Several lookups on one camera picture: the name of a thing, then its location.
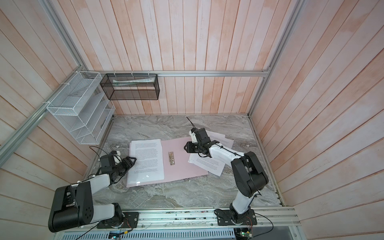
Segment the wood panel wall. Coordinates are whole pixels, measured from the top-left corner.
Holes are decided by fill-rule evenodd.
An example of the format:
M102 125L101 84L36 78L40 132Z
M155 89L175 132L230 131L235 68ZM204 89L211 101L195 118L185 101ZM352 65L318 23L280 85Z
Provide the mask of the wood panel wall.
M38 0L0 1L0 144L75 68ZM48 115L0 169L2 238L52 239L54 192L81 180L92 156Z
M297 0L52 0L90 70L262 70ZM159 78L117 114L247 113L259 77Z
M252 117L308 239L384 236L383 12L308 1Z

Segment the marble tabletop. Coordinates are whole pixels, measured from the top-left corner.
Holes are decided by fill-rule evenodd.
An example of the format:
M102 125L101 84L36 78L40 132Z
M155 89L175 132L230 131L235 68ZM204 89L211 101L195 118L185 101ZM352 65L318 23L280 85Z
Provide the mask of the marble tabletop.
M206 130L234 139L232 149L253 151L266 169L246 115L191 115L189 118L197 127L205 127ZM192 128L183 115L117 116L113 121L104 150L118 150L122 157L128 155L132 140L186 137ZM99 163L92 172L95 173L98 167ZM227 165L220 177L209 173L201 177L130 188L126 187L126 181L127 176L124 176L120 182L97 192L93 200L100 204L118 202L122 209L223 208L229 207L238 191L232 169ZM271 180L261 194L251 206L280 205Z

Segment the white paper sheet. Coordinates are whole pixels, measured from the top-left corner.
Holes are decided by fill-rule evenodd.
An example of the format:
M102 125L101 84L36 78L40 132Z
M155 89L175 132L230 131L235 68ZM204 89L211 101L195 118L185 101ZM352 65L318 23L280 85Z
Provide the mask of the white paper sheet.
M231 149L233 145L233 140L225 138L224 134L217 133L217 132L210 132L207 131L207 135L209 138L212 140L217 140L221 144L223 144L225 147ZM192 153L189 156L188 162L193 163L199 167L201 167L204 170L207 170L208 172L211 172L217 176L220 176L221 173L223 172L225 163L222 161L215 159L215 158L210 158L210 157L199 157L197 153Z
M128 171L127 184L164 179L163 153L160 139L132 141L129 156L137 158Z

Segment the white file organizer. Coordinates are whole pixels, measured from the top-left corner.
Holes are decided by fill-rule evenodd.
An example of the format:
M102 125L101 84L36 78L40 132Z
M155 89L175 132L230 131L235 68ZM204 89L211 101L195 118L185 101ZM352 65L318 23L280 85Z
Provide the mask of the white file organizer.
M78 72L47 106L80 144L99 144L115 111L104 93L94 93L100 82L100 73Z

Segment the pink folder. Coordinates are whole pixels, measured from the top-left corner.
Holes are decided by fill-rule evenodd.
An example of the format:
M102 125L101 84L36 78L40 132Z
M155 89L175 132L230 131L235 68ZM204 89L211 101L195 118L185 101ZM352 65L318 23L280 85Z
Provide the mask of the pink folder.
M140 183L140 186L154 183L172 182L190 177L207 175L208 171L196 166L193 163L188 162L190 153L187 153L184 150L184 146L188 141L191 140L191 137L182 137L161 141L161 146L163 149L164 179L143 182ZM173 152L175 165L170 164L168 152ZM127 187L133 187L137 185L138 184L127 184Z

